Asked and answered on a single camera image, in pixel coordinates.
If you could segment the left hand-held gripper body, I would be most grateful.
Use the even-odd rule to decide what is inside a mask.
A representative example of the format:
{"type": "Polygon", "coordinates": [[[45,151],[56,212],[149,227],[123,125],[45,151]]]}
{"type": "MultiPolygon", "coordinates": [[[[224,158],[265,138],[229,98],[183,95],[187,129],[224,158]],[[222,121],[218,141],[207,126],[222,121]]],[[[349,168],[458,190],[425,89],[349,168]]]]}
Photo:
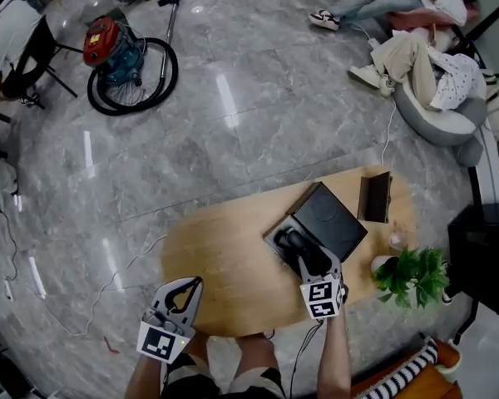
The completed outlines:
{"type": "Polygon", "coordinates": [[[136,350],[157,361],[173,363],[195,335],[191,323],[183,314],[148,308],[141,321],[136,350]]]}

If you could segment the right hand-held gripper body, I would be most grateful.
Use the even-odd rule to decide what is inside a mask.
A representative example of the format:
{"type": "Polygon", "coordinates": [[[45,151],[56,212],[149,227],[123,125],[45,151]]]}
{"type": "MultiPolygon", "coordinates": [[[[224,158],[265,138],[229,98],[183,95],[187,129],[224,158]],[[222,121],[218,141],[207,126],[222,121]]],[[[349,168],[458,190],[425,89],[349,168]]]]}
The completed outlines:
{"type": "Polygon", "coordinates": [[[311,319],[337,317],[344,301],[344,286],[338,278],[301,285],[301,294],[311,319]]]}

